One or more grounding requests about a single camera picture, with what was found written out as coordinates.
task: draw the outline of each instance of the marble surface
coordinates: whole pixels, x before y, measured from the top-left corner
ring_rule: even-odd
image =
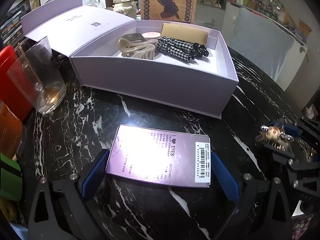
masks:
[[[40,177],[63,179],[80,172],[102,148],[110,149],[120,124],[210,136],[211,150],[229,156],[242,173],[263,178],[254,146],[261,124],[283,118],[295,122],[300,110],[263,71],[230,49],[239,85],[222,120],[142,99],[80,86],[68,60],[60,63],[67,84],[63,103],[52,113],[33,111],[19,163],[28,223]],[[297,142],[300,158],[308,160]],[[216,178],[210,188],[177,188],[106,175],[88,207],[109,239],[211,239],[234,208]]]

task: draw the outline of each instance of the metal screw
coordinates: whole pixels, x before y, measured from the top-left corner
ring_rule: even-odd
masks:
[[[298,185],[299,185],[299,182],[298,182],[297,180],[295,180],[295,181],[293,182],[293,187],[296,188]]]
[[[244,177],[244,179],[246,179],[246,180],[252,179],[252,176],[251,176],[251,174],[249,174],[249,173],[244,174],[243,177]]]
[[[69,178],[70,178],[71,180],[75,180],[75,179],[78,178],[78,174],[77,174],[77,173],[72,173],[72,174],[69,176]]]
[[[274,177],[273,178],[273,181],[276,183],[276,184],[279,184],[281,182],[281,179],[279,179],[278,177]]]
[[[44,184],[44,183],[46,183],[47,182],[47,178],[46,177],[42,177],[41,179],[40,179],[40,183],[41,184]]]

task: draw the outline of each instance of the orange box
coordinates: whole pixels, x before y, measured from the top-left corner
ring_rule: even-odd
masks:
[[[0,152],[12,159],[20,145],[22,122],[0,101]]]

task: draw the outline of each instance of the glass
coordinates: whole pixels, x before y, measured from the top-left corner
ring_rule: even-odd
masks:
[[[7,74],[41,114],[53,111],[66,94],[66,85],[57,69],[47,37],[19,57]]]

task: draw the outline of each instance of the kettle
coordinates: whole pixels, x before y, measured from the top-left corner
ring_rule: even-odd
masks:
[[[113,11],[137,18],[137,3],[135,0],[113,0]]]

